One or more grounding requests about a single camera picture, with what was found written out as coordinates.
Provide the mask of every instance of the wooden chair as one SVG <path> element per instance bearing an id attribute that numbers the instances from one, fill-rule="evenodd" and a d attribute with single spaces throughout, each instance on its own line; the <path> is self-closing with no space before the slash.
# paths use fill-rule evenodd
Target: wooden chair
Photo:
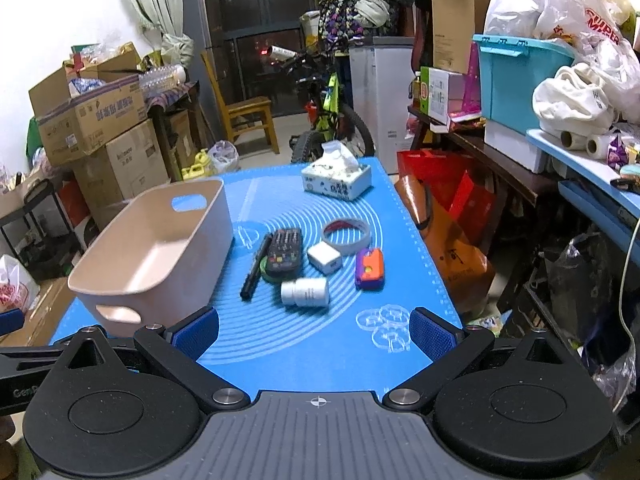
<path id="1" fill-rule="evenodd" d="M 271 146 L 274 153 L 280 153 L 280 149 L 278 148 L 278 139 L 276 138 L 276 130 L 273 127 L 273 118 L 271 117 L 270 99 L 267 97 L 253 97 L 246 101 L 227 105 L 225 100 L 222 98 L 220 85 L 218 84 L 218 80 L 213 72 L 213 67 L 209 63 L 206 53 L 203 52 L 200 56 L 207 68 L 207 74 L 209 75 L 211 86 L 213 86 L 213 91 L 216 93 L 216 99 L 218 101 L 218 106 L 220 107 L 220 115 L 222 116 L 222 122 L 225 127 L 226 138 L 230 142 L 236 142 L 236 139 L 245 132 L 250 132 L 252 130 L 264 130 L 264 136 L 267 139 L 267 144 Z M 262 124 L 249 126 L 247 128 L 238 128 L 231 125 L 231 119 L 254 113 L 260 114 Z"/>

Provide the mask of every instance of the gray ribbed plate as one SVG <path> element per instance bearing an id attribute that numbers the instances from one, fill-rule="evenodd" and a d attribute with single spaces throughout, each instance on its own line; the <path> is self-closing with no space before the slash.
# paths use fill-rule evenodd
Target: gray ribbed plate
<path id="1" fill-rule="evenodd" d="M 57 478 L 52 473 L 43 476 L 44 480 Z M 138 478 L 483 480 L 491 477 L 453 460 L 438 446 L 419 415 L 386 410 L 369 392 L 262 392 L 259 400 L 245 410 L 213 415 L 185 453 Z M 580 475 L 575 480 L 588 477 Z"/>

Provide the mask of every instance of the bin handle hole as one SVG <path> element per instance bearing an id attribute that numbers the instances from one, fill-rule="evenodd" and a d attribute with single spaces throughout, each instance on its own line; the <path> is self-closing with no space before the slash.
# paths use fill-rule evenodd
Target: bin handle hole
<path id="1" fill-rule="evenodd" d="M 207 208 L 207 199 L 200 194 L 174 196 L 171 200 L 171 207 L 178 213 L 198 211 Z"/>
<path id="2" fill-rule="evenodd" d="M 104 319 L 117 323 L 140 324 L 142 318 L 128 306 L 96 305 L 95 309 Z"/>

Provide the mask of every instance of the bicycle tire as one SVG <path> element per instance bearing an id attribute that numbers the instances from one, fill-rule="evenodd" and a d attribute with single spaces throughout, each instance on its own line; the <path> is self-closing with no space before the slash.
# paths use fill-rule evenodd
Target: bicycle tire
<path id="1" fill-rule="evenodd" d="M 292 164 L 303 164 L 318 160 L 322 156 L 322 144 L 326 142 L 324 134 L 317 130 L 308 130 L 298 137 L 291 154 Z"/>
<path id="2" fill-rule="evenodd" d="M 353 108 L 345 103 L 340 103 L 339 110 L 340 113 L 344 114 L 344 116 L 351 121 L 351 124 L 353 124 L 353 126 L 360 132 L 360 136 L 364 142 L 364 156 L 374 156 L 376 154 L 376 147 L 373 144 L 373 137 L 371 137 L 371 132 L 362 118 L 360 118 Z"/>

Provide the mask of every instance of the white cable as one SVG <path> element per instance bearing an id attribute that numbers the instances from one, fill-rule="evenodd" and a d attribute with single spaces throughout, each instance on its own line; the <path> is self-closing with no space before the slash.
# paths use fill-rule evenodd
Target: white cable
<path id="1" fill-rule="evenodd" d="M 634 233 L 631 235 L 631 241 L 629 242 L 629 248 L 628 248 L 628 250 L 626 252 L 625 266 L 622 269 L 622 278 L 620 279 L 620 296 L 618 298 L 618 317 L 620 318 L 620 324 L 622 325 L 622 328 L 625 329 L 626 334 L 629 336 L 631 355 L 632 355 L 631 364 L 632 364 L 632 366 L 634 368 L 636 367 L 636 342 L 634 341 L 634 335 L 631 333 L 631 330 L 629 330 L 629 327 L 625 323 L 624 317 L 622 317 L 622 293 L 625 290 L 626 270 L 629 267 L 629 260 L 631 259 L 631 251 L 634 248 L 634 244 L 635 244 L 635 241 L 636 241 L 636 236 L 638 236 L 638 229 L 639 228 L 640 228 L 640 218 L 638 218 L 638 221 L 636 222 L 636 228 L 634 229 Z M 620 398 L 618 399 L 618 402 L 616 402 L 616 405 L 613 407 L 613 412 L 614 413 L 620 407 L 620 404 L 622 403 L 622 400 L 625 398 L 626 393 L 628 392 L 629 387 L 631 386 L 631 378 L 632 378 L 632 376 L 633 376 L 632 374 L 629 374 L 629 378 L 626 380 L 625 389 L 622 390 L 622 395 L 620 395 Z"/>

